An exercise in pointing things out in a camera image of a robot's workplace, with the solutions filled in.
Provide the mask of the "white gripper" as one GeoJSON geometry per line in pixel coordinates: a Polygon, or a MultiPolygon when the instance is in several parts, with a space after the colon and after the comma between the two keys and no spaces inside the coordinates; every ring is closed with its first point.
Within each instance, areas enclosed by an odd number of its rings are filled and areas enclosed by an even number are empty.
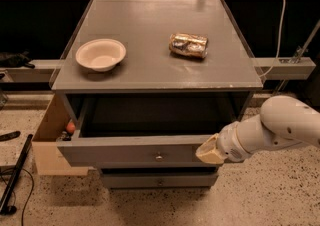
{"type": "Polygon", "coordinates": [[[196,150],[196,157],[204,163],[222,165],[224,160],[243,162],[250,154],[237,137],[238,121],[225,126],[220,133],[212,135],[196,150]]]}

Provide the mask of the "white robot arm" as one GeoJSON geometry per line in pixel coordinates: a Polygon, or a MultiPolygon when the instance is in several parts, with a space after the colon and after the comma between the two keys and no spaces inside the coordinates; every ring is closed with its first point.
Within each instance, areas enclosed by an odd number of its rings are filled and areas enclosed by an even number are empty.
{"type": "Polygon", "coordinates": [[[260,113],[235,121],[211,136],[197,150],[204,163],[242,162],[260,151],[320,147],[320,113],[289,96],[273,96],[260,113]]]}

